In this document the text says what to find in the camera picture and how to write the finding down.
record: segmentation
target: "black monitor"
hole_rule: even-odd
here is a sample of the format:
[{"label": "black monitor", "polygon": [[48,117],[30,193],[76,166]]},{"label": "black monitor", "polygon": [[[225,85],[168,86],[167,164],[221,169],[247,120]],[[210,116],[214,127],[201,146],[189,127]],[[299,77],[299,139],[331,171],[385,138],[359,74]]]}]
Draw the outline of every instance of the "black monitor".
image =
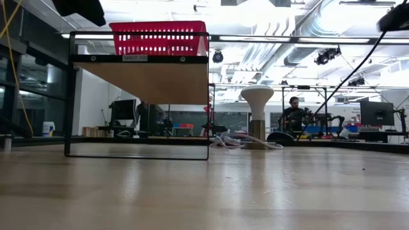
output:
[{"label": "black monitor", "polygon": [[394,105],[386,102],[360,102],[363,125],[395,125]]},{"label": "black monitor", "polygon": [[111,121],[135,120],[136,100],[120,100],[112,103]]}]

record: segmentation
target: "red basket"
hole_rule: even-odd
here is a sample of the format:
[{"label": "red basket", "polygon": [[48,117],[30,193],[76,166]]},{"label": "red basket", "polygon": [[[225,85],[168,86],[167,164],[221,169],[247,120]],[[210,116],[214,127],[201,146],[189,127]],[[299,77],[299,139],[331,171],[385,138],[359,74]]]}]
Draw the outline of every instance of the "red basket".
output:
[{"label": "red basket", "polygon": [[[206,32],[201,21],[110,23],[114,32]],[[117,55],[205,56],[207,36],[114,35]]]}]

